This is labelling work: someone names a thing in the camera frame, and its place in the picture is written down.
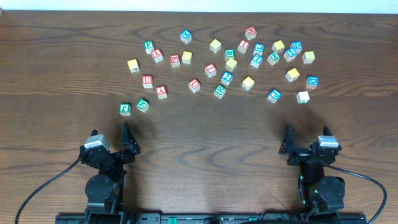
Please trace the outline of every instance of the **white wall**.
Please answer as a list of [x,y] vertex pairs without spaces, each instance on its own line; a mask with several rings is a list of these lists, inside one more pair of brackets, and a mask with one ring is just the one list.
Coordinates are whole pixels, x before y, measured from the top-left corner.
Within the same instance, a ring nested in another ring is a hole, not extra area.
[[0,0],[4,10],[398,14],[398,0]]

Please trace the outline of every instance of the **letter on block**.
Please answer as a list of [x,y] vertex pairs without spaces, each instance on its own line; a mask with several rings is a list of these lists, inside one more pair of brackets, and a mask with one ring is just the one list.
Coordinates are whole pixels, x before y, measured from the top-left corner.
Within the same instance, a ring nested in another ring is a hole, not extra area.
[[142,85],[144,88],[152,88],[152,76],[151,75],[146,75],[142,77]]
[[192,40],[192,34],[188,30],[184,30],[181,33],[180,38],[181,38],[182,42],[187,44],[187,43],[189,43]]
[[263,60],[263,57],[260,55],[254,55],[253,58],[251,59],[251,66],[254,68],[258,68]]
[[178,55],[170,55],[170,63],[172,64],[172,68],[180,66],[180,57]]
[[310,89],[315,89],[318,86],[319,79],[318,77],[310,76],[307,78],[305,87]]
[[246,51],[249,48],[249,42],[241,40],[239,45],[238,45],[238,52],[246,53]]
[[238,62],[235,61],[235,59],[230,58],[230,59],[228,59],[228,61],[225,63],[225,68],[226,68],[228,71],[233,72],[234,69],[236,68],[237,64],[238,64]]
[[191,52],[184,52],[182,54],[182,63],[191,64],[192,62],[192,53]]
[[275,103],[276,101],[279,100],[279,98],[282,96],[282,94],[278,90],[273,90],[269,96],[268,100],[271,101],[272,103]]
[[293,49],[286,50],[286,52],[284,54],[284,58],[288,62],[293,60],[296,56],[297,56],[297,53]]
[[308,95],[307,91],[300,92],[296,95],[298,103],[306,103],[310,100],[310,95]]
[[205,67],[205,72],[206,72],[206,75],[207,75],[209,78],[215,76],[215,75],[217,74],[216,65],[214,65],[213,63],[207,65],[207,66]]
[[224,85],[229,85],[232,81],[233,75],[229,72],[224,72],[224,75],[221,77],[221,83]]
[[214,95],[221,99],[224,96],[225,92],[225,87],[223,87],[222,85],[218,85],[217,88],[214,90]]
[[147,52],[147,54],[150,54],[151,52],[153,52],[155,50],[154,42],[151,40],[144,42],[144,48],[145,48],[145,51]]
[[122,103],[119,107],[119,113],[122,116],[130,116],[131,115],[131,106],[129,103]]
[[163,54],[159,49],[154,50],[151,54],[156,63],[163,60]]
[[296,41],[290,45],[290,48],[293,49],[296,53],[300,53],[301,50],[303,49],[303,45],[301,44],[300,41]]
[[254,80],[250,77],[245,78],[242,82],[242,87],[249,91],[254,86]]
[[277,52],[278,54],[282,53],[284,51],[284,49],[285,49],[285,45],[284,45],[284,43],[281,40],[278,40],[277,42],[275,42],[272,45],[272,50],[274,52]]
[[197,91],[200,90],[200,82],[194,78],[192,81],[188,83],[189,89],[192,91],[192,93],[196,93]]
[[253,55],[258,54],[262,56],[262,53],[264,52],[264,47],[265,47],[264,44],[255,44]]
[[225,61],[227,61],[230,58],[235,59],[235,50],[234,49],[226,49],[225,50]]
[[156,88],[156,94],[159,99],[167,97],[166,86],[159,86]]
[[137,59],[130,60],[127,62],[127,64],[129,65],[129,69],[130,69],[131,73],[139,71]]
[[313,52],[304,52],[303,62],[312,63],[315,60],[315,54]]
[[254,27],[247,28],[244,35],[248,40],[254,39],[256,38],[257,30]]
[[288,79],[289,82],[292,82],[292,81],[296,80],[299,76],[300,76],[300,74],[297,71],[297,69],[295,69],[295,68],[289,70],[286,73],[286,78]]
[[280,59],[280,56],[277,52],[273,52],[268,56],[268,63],[270,63],[271,65],[275,65]]
[[217,53],[219,50],[221,50],[221,43],[217,39],[214,39],[210,43],[210,50],[214,53]]
[[140,99],[137,103],[137,109],[143,113],[145,113],[149,108],[149,103],[148,101],[144,99]]

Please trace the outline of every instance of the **yellow cube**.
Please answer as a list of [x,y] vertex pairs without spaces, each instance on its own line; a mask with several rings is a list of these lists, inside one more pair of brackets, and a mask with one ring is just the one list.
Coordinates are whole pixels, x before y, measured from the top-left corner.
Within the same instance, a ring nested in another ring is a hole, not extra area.
[[186,52],[182,54],[182,63],[191,64],[192,61],[192,52]]
[[214,39],[210,43],[210,50],[214,53],[217,53],[219,50],[221,50],[221,43],[217,39]]
[[129,69],[130,69],[131,73],[139,71],[137,59],[130,60],[130,61],[127,62],[127,64],[129,65]]
[[278,40],[277,42],[275,42],[275,43],[272,45],[272,50],[273,50],[274,52],[277,52],[278,54],[281,53],[281,52],[283,52],[284,49],[285,49],[285,45],[284,45],[284,43],[283,43],[281,40]]
[[247,77],[242,82],[242,87],[249,91],[254,86],[254,80],[250,77]]
[[299,76],[300,76],[300,74],[297,71],[297,69],[295,69],[295,68],[289,70],[286,73],[286,78],[288,79],[289,82],[292,82],[292,81],[296,80]]
[[315,60],[315,54],[313,52],[304,52],[303,62],[312,63]]
[[238,62],[237,62],[235,59],[230,58],[230,59],[228,59],[228,61],[225,63],[225,68],[226,68],[228,71],[233,72],[233,70],[236,68],[237,64],[238,64]]

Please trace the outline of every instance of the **toy block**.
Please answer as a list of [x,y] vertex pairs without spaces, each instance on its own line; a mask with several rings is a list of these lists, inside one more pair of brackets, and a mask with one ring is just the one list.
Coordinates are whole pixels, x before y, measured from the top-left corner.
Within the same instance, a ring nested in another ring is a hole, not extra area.
[[222,85],[218,85],[217,88],[214,90],[214,95],[221,99],[226,93],[225,87]]
[[146,75],[142,77],[142,85],[144,88],[152,88],[153,80],[151,75]]
[[248,40],[254,39],[256,38],[257,30],[254,27],[247,28],[244,35]]
[[254,55],[253,58],[251,59],[251,66],[254,68],[258,68],[264,58],[261,57],[260,55]]
[[226,49],[225,50],[225,61],[227,61],[230,58],[235,59],[235,50],[234,49]]
[[192,93],[196,93],[197,91],[200,90],[200,82],[194,78],[192,81],[188,83],[189,89],[192,91]]
[[119,113],[122,116],[130,116],[131,115],[131,106],[129,103],[121,103],[119,107]]
[[172,68],[180,66],[180,57],[178,55],[170,55],[170,63],[172,64]]
[[143,113],[145,113],[149,108],[149,103],[148,101],[144,99],[140,99],[137,103],[137,109]]
[[145,51],[147,52],[147,54],[152,53],[155,50],[154,42],[151,40],[145,41],[144,48],[145,48]]
[[300,92],[296,95],[298,103],[306,103],[310,100],[310,95],[308,95],[307,91]]
[[315,54],[313,52],[304,52],[303,62],[312,63],[315,60]]
[[214,39],[210,43],[210,50],[214,53],[217,53],[219,50],[221,50],[221,43],[217,39]]
[[281,40],[278,40],[277,42],[275,42],[272,45],[272,50],[274,52],[277,52],[278,54],[282,53],[284,51],[284,49],[285,49],[285,45],[284,45],[284,43]]
[[258,55],[262,56],[262,53],[264,52],[264,48],[265,48],[264,44],[255,44],[253,55],[258,54]]
[[269,96],[268,100],[271,101],[272,103],[275,103],[276,101],[279,100],[279,98],[282,96],[282,94],[278,90],[273,90]]
[[181,38],[182,42],[187,44],[187,43],[189,43],[192,40],[192,34],[188,30],[184,30],[181,33],[180,38]]
[[163,60],[163,54],[159,49],[154,50],[151,54],[156,63]]
[[191,64],[192,62],[192,53],[191,52],[184,52],[182,54],[182,63]]
[[296,41],[290,45],[290,48],[293,49],[296,53],[300,53],[301,50],[303,49],[303,45],[301,44],[300,41]]
[[284,58],[288,62],[293,60],[296,56],[297,56],[297,53],[293,49],[286,50],[286,52],[284,54]]
[[238,52],[246,53],[246,51],[249,48],[249,42],[241,40],[239,45],[238,45]]
[[238,64],[238,62],[237,62],[235,59],[230,58],[230,59],[228,59],[228,61],[225,63],[225,68],[226,68],[228,71],[233,72],[234,69],[236,68],[237,64]]
[[242,87],[249,91],[254,86],[254,80],[250,77],[247,77],[242,82]]
[[159,99],[167,97],[166,86],[159,86],[156,88],[156,94]]
[[214,65],[213,63],[207,65],[207,66],[205,67],[205,72],[206,72],[206,75],[207,75],[209,78],[215,76],[215,75],[217,74],[216,65]]
[[280,56],[277,52],[273,52],[268,56],[268,63],[270,63],[271,65],[275,65],[280,59]]
[[306,88],[310,88],[310,89],[315,89],[319,84],[319,79],[318,77],[313,77],[310,76],[307,78],[307,81],[305,83],[305,87]]
[[292,82],[292,81],[296,80],[299,76],[300,76],[300,74],[297,71],[297,69],[295,69],[295,68],[289,70],[286,73],[286,78],[288,79],[289,82]]
[[139,66],[138,66],[137,59],[130,60],[130,61],[127,62],[127,64],[129,65],[129,69],[130,69],[131,73],[139,71]]
[[221,83],[224,85],[229,85],[234,76],[229,72],[224,72],[224,75],[221,77]]

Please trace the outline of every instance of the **wooden tabletop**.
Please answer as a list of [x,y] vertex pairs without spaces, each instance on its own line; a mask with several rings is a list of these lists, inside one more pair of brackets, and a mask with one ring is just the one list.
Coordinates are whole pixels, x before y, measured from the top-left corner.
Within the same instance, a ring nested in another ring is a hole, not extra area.
[[[244,30],[257,37],[245,53],[219,100],[213,91],[224,72],[224,50],[238,47]],[[254,212],[302,206],[297,192],[299,168],[278,155],[284,126],[308,146],[329,125],[343,150],[334,165],[369,175],[388,191],[377,223],[398,219],[398,16],[352,14],[228,14],[164,12],[6,11],[0,17],[0,222],[13,223],[22,202],[79,154],[92,129],[121,150],[121,128],[127,121],[141,146],[136,162],[126,166],[126,208],[165,213]],[[193,40],[185,45],[180,33]],[[213,39],[222,43],[214,54]],[[153,40],[164,53],[155,63],[143,42]],[[273,67],[250,66],[253,45],[299,40],[316,59],[304,65],[282,58]],[[169,55],[193,52],[191,65],[172,68]],[[127,61],[138,59],[140,72]],[[214,63],[218,73],[205,74]],[[286,72],[300,72],[289,83]],[[142,87],[152,75],[168,97]],[[256,82],[250,91],[244,78]],[[300,105],[309,75],[320,85]],[[192,93],[188,82],[202,84]],[[282,98],[272,104],[274,88]],[[146,113],[135,104],[150,102]],[[132,104],[132,115],[119,114],[120,103]],[[379,208],[376,185],[325,169],[346,181],[344,212],[363,212],[368,220]],[[53,223],[58,213],[83,213],[85,184],[97,173],[77,165],[37,194],[22,212],[21,223]]]

